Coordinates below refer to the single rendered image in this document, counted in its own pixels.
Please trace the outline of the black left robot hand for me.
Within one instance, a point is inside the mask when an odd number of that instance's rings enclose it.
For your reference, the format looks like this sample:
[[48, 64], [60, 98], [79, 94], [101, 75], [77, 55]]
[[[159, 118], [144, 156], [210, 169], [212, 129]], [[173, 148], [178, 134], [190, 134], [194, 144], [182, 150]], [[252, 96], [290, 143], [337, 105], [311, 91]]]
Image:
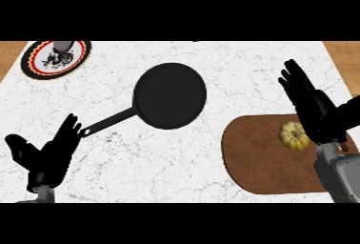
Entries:
[[17, 134], [4, 137], [13, 161], [27, 170], [29, 193], [41, 186], [54, 189], [61, 184], [82, 136], [79, 127], [76, 117], [69, 114], [52, 139], [44, 143], [39, 150]]

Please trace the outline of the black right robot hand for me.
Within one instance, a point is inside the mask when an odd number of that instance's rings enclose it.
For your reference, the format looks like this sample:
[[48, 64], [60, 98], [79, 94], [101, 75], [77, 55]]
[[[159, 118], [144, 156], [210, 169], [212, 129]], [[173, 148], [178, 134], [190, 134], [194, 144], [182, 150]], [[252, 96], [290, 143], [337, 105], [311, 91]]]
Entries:
[[315, 89], [293, 59], [284, 61], [278, 83], [309, 139], [315, 144], [346, 142], [345, 132], [360, 126], [360, 95], [336, 107], [325, 93]]

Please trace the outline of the yellow squash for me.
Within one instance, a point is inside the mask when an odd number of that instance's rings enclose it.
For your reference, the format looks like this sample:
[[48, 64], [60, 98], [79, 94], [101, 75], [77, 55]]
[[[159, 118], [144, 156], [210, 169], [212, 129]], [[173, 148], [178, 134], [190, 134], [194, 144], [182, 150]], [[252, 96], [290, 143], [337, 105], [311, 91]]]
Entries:
[[278, 132], [281, 144], [293, 151], [302, 151], [309, 145], [309, 137], [299, 122], [283, 123]]

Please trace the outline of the brown wooden cutting board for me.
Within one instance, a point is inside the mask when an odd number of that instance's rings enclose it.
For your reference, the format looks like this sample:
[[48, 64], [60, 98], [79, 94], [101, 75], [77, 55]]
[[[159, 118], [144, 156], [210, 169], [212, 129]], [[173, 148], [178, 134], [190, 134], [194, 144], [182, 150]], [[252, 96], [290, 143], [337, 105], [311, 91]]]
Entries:
[[322, 193], [315, 174], [315, 143], [291, 151], [280, 141], [281, 125], [297, 122], [294, 114], [244, 115], [222, 134], [222, 159], [235, 184], [250, 193]]

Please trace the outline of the black frying pan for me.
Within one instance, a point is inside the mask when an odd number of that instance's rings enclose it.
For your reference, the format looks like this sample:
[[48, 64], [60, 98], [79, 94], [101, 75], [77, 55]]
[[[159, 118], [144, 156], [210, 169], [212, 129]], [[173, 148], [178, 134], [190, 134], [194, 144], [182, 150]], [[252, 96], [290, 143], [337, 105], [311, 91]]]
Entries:
[[204, 83], [194, 69], [179, 63], [162, 63], [135, 82], [132, 106], [83, 128], [83, 137], [134, 115], [156, 129], [178, 129], [194, 121], [204, 100]]

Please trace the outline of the round patterned plate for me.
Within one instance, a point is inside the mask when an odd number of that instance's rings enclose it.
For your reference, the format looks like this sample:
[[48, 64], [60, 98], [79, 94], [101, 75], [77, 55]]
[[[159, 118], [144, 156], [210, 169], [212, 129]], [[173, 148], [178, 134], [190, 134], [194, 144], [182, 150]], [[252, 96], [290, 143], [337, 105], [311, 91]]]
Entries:
[[66, 51], [54, 49], [51, 40], [36, 41], [21, 54], [20, 70], [32, 79], [57, 79], [79, 68], [88, 58], [89, 51], [89, 41], [73, 41]]

